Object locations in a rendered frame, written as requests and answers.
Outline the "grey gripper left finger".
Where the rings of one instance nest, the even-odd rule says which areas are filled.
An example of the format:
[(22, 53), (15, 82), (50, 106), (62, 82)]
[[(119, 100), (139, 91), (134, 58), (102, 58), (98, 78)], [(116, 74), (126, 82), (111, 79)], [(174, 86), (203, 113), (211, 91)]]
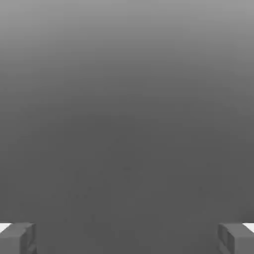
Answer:
[(0, 223), (0, 254), (37, 254), (36, 224)]

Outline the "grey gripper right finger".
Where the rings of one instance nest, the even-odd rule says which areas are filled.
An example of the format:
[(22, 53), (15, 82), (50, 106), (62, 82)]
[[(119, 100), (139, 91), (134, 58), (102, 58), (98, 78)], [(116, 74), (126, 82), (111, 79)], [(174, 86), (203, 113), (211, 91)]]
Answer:
[(254, 223), (220, 223), (217, 239), (220, 254), (254, 254)]

